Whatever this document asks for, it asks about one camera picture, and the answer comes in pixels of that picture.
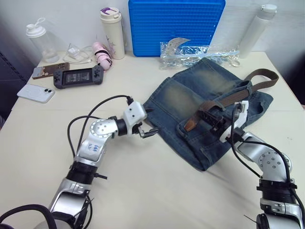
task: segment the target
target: clear plastic wrap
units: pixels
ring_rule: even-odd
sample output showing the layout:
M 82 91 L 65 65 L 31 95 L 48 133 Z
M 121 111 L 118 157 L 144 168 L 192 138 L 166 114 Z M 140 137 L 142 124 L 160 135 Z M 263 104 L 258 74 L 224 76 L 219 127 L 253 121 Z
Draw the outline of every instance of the clear plastic wrap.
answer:
M 177 48 L 168 47 L 167 42 L 160 43 L 160 69 L 183 69 L 189 68 L 203 57 L 206 57 L 221 66 L 240 65 L 238 53 L 239 51 L 232 49 L 229 51 L 217 50 L 211 46 L 181 46 Z

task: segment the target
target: white thermos bottle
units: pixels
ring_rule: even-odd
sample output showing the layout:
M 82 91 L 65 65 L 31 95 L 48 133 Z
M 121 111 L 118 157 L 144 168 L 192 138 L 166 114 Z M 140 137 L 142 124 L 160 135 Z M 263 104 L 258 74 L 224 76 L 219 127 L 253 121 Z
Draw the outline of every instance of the white thermos bottle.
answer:
M 254 17 L 251 25 L 239 44 L 239 57 L 246 58 L 253 46 L 276 14 L 277 6 L 266 4 L 261 6 L 261 10 Z
M 101 9 L 101 21 L 106 33 L 110 55 L 113 59 L 122 59 L 125 56 L 121 20 L 122 15 L 117 8 Z
M 35 24 L 27 25 L 26 35 L 30 38 L 36 48 L 42 53 L 42 57 L 48 63 L 54 63 L 59 60 L 59 55 L 47 34 L 44 27 L 39 25 L 45 21 L 45 18 L 39 18 Z

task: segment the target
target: brown leather strap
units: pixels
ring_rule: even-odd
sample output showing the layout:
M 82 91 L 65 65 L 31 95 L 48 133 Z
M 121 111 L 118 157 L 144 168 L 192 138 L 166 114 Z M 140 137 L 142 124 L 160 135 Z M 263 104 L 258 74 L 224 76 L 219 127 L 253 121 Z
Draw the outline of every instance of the brown leather strap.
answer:
M 278 75 L 275 72 L 262 68 L 262 69 L 257 69 L 255 71 L 251 72 L 245 78 L 244 81 L 250 81 L 256 75 L 263 75 L 263 76 L 269 78 L 270 80 L 253 85 L 251 87 L 252 93 L 259 89 L 272 87 L 273 85 L 275 85 L 275 83 L 278 80 Z M 210 101 L 206 101 L 206 102 L 202 103 L 199 106 L 198 110 L 195 112 L 195 114 L 193 114 L 193 116 L 185 124 L 185 126 L 184 126 L 185 130 L 188 132 L 188 131 L 193 130 L 196 127 L 197 123 L 200 121 L 200 117 L 197 114 L 198 111 L 208 111 L 212 107 L 215 107 L 215 106 L 217 106 L 219 108 L 223 108 L 223 107 L 229 106 L 231 104 L 234 104 L 235 102 L 241 101 L 241 100 L 247 98 L 249 95 L 250 95 L 249 90 L 244 89 L 244 90 L 241 90 L 234 94 L 231 94 L 231 95 L 221 99 L 220 101 L 210 100 Z

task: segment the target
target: white table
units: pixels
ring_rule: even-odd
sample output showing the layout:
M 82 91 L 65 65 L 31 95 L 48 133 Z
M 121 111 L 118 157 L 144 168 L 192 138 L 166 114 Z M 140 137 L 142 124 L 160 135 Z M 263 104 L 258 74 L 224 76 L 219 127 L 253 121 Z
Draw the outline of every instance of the white table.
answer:
M 132 64 L 139 68 L 132 71 Z M 262 52 L 252 53 L 239 68 L 229 70 L 242 78 L 257 68 L 275 70 Z M 128 94 L 144 102 L 165 77 L 175 72 L 158 70 L 157 58 L 127 55 L 115 61 L 102 85 L 57 90 L 47 104 L 19 99 L 0 131 L 0 213 L 29 203 L 49 205 L 72 163 L 66 136 L 71 119 L 86 115 L 111 95 Z M 54 88 L 51 78 L 30 83 Z M 304 111 L 282 78 L 264 90 L 274 101 L 246 130 L 289 155 L 294 164 L 291 177 L 296 179 L 297 193 L 304 201 Z M 125 107 L 124 99 L 118 99 L 94 114 L 120 116 Z M 80 128 L 81 122 L 76 122 L 71 129 L 74 144 Z M 93 181 L 92 229 L 255 228 L 243 215 L 255 219 L 262 213 L 261 193 L 256 191 L 258 179 L 231 151 L 201 173 L 158 135 L 146 139 L 123 136 L 110 142 L 98 172 L 108 180 Z M 6 223 L 30 229 L 40 221 L 40 214 L 23 212 Z

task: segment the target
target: smartphone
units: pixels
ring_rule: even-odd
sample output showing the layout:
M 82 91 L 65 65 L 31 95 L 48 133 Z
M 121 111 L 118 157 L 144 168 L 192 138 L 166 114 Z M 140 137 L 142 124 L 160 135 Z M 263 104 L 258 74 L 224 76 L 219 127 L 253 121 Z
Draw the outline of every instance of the smartphone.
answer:
M 45 104 L 53 97 L 54 94 L 55 91 L 53 89 L 26 84 L 17 93 L 17 96 Z
M 34 80 L 53 76 L 56 70 L 69 70 L 69 63 L 57 63 L 53 65 L 34 68 L 32 78 Z

